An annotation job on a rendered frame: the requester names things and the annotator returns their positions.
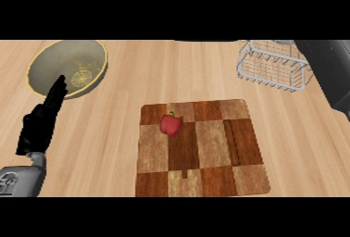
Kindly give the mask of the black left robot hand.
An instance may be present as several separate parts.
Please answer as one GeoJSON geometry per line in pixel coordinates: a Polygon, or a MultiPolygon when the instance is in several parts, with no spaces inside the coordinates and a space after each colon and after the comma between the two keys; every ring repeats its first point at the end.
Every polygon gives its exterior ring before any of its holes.
{"type": "Polygon", "coordinates": [[[39,104],[24,116],[24,127],[19,134],[15,154],[25,156],[28,153],[45,153],[55,131],[56,117],[62,108],[67,95],[65,76],[55,81],[46,101],[39,104]]]}

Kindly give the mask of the checkered wooden cutting board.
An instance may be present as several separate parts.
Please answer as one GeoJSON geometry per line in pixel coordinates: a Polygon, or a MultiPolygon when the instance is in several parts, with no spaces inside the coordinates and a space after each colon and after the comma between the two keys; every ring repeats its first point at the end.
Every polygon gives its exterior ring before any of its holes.
{"type": "Polygon", "coordinates": [[[136,196],[241,196],[269,191],[242,99],[141,108],[136,196]],[[160,131],[170,112],[183,121],[177,136],[160,131]]]}

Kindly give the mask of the grey bowl with yellow rim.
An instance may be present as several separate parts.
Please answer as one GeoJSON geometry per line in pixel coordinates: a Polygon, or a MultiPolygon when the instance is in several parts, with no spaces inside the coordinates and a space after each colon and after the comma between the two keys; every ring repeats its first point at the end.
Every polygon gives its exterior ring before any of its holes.
{"type": "Polygon", "coordinates": [[[53,82],[65,76],[65,100],[86,95],[101,84],[108,70],[108,52],[98,40],[61,40],[52,43],[28,65],[27,84],[46,98],[53,82]]]}

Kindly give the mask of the red bell pepper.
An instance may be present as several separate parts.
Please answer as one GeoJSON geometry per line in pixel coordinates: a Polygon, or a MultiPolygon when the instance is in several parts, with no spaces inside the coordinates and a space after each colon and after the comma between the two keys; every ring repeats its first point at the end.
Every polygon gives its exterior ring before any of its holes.
{"type": "Polygon", "coordinates": [[[176,113],[170,112],[161,117],[160,131],[169,136],[177,136],[182,129],[183,121],[176,117],[176,113]]]}

